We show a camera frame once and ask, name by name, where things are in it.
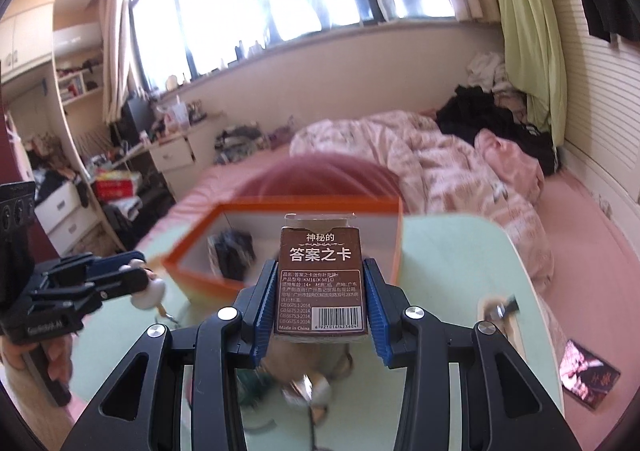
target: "white drawer cabinet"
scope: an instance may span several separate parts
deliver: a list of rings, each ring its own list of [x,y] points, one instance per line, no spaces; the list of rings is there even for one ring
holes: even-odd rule
[[[36,216],[45,233],[49,234],[71,212],[80,207],[76,186],[65,182],[43,203],[36,207]]]
[[[49,233],[51,244],[60,256],[68,253],[100,220],[92,208],[79,208]]]
[[[154,159],[156,169],[164,173],[179,167],[193,165],[191,147],[187,139],[179,138],[169,142],[169,144],[159,145],[151,150],[151,157]]]
[[[200,174],[216,159],[216,136],[225,127],[219,116],[191,127],[168,144],[151,148],[156,169],[162,173],[175,200],[180,200],[198,182]]]
[[[0,22],[1,81],[51,59],[53,4],[47,3]]]

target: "barcode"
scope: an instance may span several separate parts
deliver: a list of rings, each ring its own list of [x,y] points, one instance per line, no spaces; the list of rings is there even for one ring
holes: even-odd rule
[[[361,330],[362,308],[359,306],[311,309],[312,330]]]

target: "pink comforter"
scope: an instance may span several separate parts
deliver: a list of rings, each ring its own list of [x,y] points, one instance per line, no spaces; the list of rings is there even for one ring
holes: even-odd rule
[[[400,177],[409,212],[468,212],[507,232],[538,291],[553,274],[551,247],[531,203],[505,186],[478,152],[444,135],[430,118],[406,111],[359,120],[323,120],[299,131],[290,154],[339,152],[387,167]]]

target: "blue gripper pad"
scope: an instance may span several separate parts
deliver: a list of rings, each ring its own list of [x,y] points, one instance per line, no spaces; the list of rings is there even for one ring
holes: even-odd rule
[[[376,347],[378,357],[380,357],[385,366],[388,367],[391,365],[393,350],[389,337],[389,321],[386,318],[385,311],[382,307],[382,300],[378,293],[378,287],[386,287],[386,283],[374,260],[365,260],[363,269],[365,290],[367,292],[367,318],[369,319],[371,338]]]
[[[276,284],[278,281],[278,266],[274,265],[269,277],[269,283],[264,291],[264,299],[260,305],[260,311],[255,322],[254,345],[251,350],[251,359],[257,368],[262,358],[267,354],[271,330],[273,328],[273,316],[276,303]]]
[[[98,277],[102,274],[117,272],[122,265],[128,265],[132,259],[146,261],[145,255],[140,251],[130,251],[108,257],[97,257],[93,264],[87,269],[86,275],[87,277]]]

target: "metal bolt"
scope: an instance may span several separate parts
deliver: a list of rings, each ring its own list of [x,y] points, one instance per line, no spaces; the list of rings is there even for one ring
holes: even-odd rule
[[[164,325],[151,325],[148,329],[146,329],[146,335],[149,337],[160,337],[164,334],[166,328]]]
[[[490,336],[495,334],[497,328],[493,323],[490,323],[489,321],[481,321],[478,323],[478,330],[480,330],[483,334]]]
[[[411,319],[422,319],[424,317],[424,310],[419,306],[410,306],[404,313],[407,317],[411,317]]]
[[[223,321],[230,321],[234,319],[238,315],[238,310],[233,308],[232,306],[225,306],[218,310],[218,318]]]

